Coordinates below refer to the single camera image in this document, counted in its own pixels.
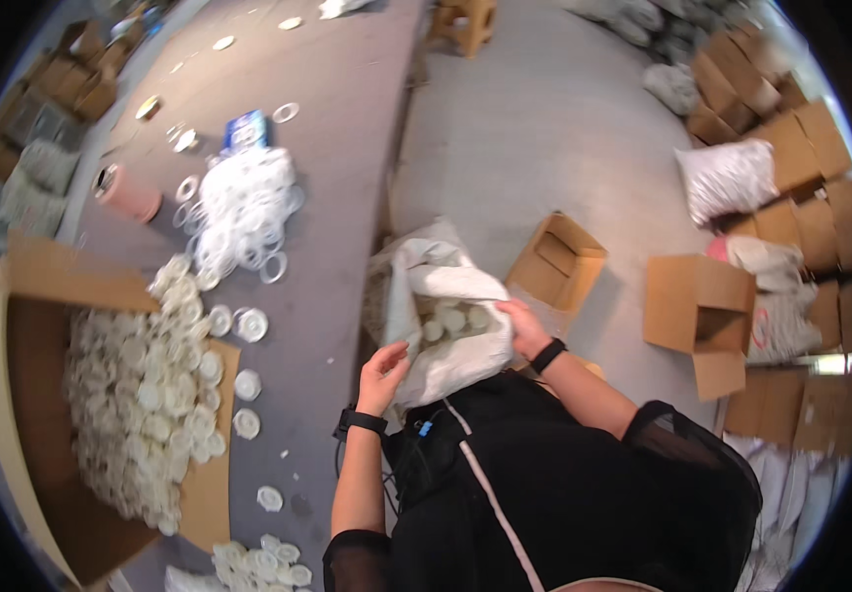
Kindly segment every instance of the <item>black shirt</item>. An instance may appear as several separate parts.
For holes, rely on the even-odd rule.
[[[622,441],[580,425],[514,372],[409,412],[384,442],[400,515],[392,540],[351,530],[325,558],[325,589],[531,590],[458,442],[474,452],[544,589],[620,578],[666,592],[731,591],[761,509],[747,462],[654,401]],[[425,420],[432,429],[418,434]]]

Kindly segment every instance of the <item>black wristwatch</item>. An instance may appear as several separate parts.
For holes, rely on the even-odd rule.
[[[350,429],[351,425],[377,432],[381,438],[386,434],[386,420],[348,407],[340,411],[340,421],[337,423],[337,429],[334,430],[334,438],[346,442],[347,430]]]
[[[567,346],[565,346],[564,342],[560,339],[556,337],[553,338],[544,349],[541,349],[540,353],[538,353],[538,357],[531,360],[531,368],[533,368],[538,374],[544,372],[544,369],[548,367],[548,364],[553,362],[562,351],[567,351]]]

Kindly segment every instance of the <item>gray table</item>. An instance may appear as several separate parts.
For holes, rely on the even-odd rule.
[[[307,196],[286,227],[288,273],[266,286],[238,269],[203,299],[207,308],[261,308],[271,324],[259,343],[229,338],[243,345],[241,367],[256,370],[264,383],[253,403],[235,401],[236,409],[258,413],[262,430],[252,442],[232,435],[231,536],[257,547],[271,532],[298,545],[315,588],[323,587],[321,557],[336,486],[331,432],[356,390],[364,272],[426,6],[424,0],[376,0],[320,21],[318,3],[213,0],[205,6],[170,40],[104,148],[113,148],[104,164],[123,164],[161,189],[166,199],[159,214],[144,226],[89,200],[78,227],[78,243],[88,251],[154,272],[184,249],[187,237],[172,226],[171,198],[186,176],[206,171],[204,158],[219,151],[226,121],[253,109],[270,116],[284,103],[300,104],[300,114],[272,130],[272,144],[291,150]],[[293,16],[304,18],[301,28],[277,29]],[[234,44],[212,50],[227,35]],[[183,66],[171,73],[178,63]],[[135,120],[151,95],[162,97],[161,110],[149,122]],[[199,152],[172,152],[166,131],[181,122],[202,135]],[[281,459],[284,450],[290,455]],[[278,514],[255,501],[257,488],[268,484],[285,497]]]

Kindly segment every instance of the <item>gray floor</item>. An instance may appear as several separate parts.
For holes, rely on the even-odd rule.
[[[673,148],[680,120],[643,90],[649,60],[608,30],[547,0],[499,0],[474,60],[443,41],[413,98],[393,195],[399,234],[442,214],[479,267],[499,278],[554,209],[608,250],[572,325],[569,348],[597,362],[637,404],[667,401],[711,428],[692,362],[642,340],[645,263],[697,253]]]

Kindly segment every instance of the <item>pile of plastic rings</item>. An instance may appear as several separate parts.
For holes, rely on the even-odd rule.
[[[285,221],[301,208],[294,164],[284,148],[249,148],[214,158],[198,191],[184,201],[173,225],[190,235],[186,253],[197,275],[213,287],[236,267],[264,283],[285,275]]]

